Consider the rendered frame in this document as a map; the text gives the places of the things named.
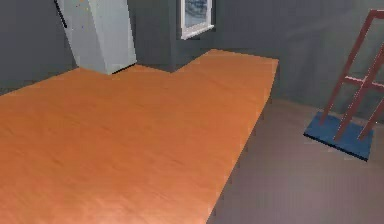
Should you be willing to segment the red wooden chair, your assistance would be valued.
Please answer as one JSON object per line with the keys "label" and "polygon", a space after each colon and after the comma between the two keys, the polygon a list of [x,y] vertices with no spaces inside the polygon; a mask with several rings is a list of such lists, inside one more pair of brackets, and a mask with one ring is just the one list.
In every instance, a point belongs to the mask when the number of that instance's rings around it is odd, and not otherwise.
{"label": "red wooden chair", "polygon": [[384,93],[384,84],[380,84],[374,81],[376,74],[384,64],[384,42],[379,48],[378,53],[376,54],[374,58],[374,62],[371,64],[370,68],[368,69],[365,77],[363,79],[358,79],[349,76],[349,70],[357,56],[358,51],[360,50],[363,41],[372,25],[372,22],[374,19],[382,19],[384,20],[384,9],[371,9],[364,21],[364,24],[359,32],[359,35],[353,45],[352,50],[349,53],[347,62],[345,63],[343,70],[338,78],[337,84],[335,85],[331,97],[328,100],[328,103],[326,107],[323,110],[323,113],[321,115],[319,124],[322,125],[325,122],[325,118],[327,117],[328,113],[332,109],[332,106],[334,104],[334,101],[336,99],[337,94],[339,93],[342,85],[344,83],[352,84],[355,86],[358,86],[359,89],[355,93],[352,102],[348,106],[347,111],[344,113],[340,125],[337,129],[337,132],[333,138],[334,141],[338,141],[343,133],[345,132],[348,124],[350,123],[353,115],[356,113],[362,98],[365,96],[368,90],[373,89],[378,92]]}

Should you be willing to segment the orange wooden worktop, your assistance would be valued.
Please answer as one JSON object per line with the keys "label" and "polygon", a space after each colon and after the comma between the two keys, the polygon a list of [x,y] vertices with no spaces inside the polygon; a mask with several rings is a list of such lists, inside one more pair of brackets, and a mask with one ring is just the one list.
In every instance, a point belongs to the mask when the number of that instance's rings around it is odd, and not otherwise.
{"label": "orange wooden worktop", "polygon": [[0,224],[206,224],[277,66],[212,50],[0,96]]}

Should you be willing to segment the white framed window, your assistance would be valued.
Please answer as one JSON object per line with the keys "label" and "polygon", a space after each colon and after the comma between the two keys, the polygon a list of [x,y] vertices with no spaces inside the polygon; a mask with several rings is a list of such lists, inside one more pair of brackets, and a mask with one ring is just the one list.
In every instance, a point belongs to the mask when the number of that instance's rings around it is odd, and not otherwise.
{"label": "white framed window", "polygon": [[214,27],[213,0],[180,0],[181,39],[187,40]]}

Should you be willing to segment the pale grey fridge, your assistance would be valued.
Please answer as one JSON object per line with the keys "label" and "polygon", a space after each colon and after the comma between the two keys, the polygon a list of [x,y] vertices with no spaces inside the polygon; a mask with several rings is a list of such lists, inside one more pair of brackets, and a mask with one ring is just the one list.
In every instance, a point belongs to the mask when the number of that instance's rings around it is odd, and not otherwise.
{"label": "pale grey fridge", "polygon": [[58,0],[76,65],[113,74],[137,62],[127,0]]}

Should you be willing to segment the blue floor cushion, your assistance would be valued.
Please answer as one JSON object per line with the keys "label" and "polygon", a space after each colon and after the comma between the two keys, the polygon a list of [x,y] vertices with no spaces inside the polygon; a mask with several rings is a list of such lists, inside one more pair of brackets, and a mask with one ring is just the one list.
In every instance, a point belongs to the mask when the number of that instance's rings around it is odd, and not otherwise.
{"label": "blue floor cushion", "polygon": [[371,152],[374,131],[371,130],[363,140],[358,136],[363,127],[355,123],[349,123],[343,135],[338,141],[334,140],[337,133],[340,118],[327,115],[323,124],[320,123],[322,113],[317,112],[303,135],[322,144],[328,145],[360,160],[367,161]]}

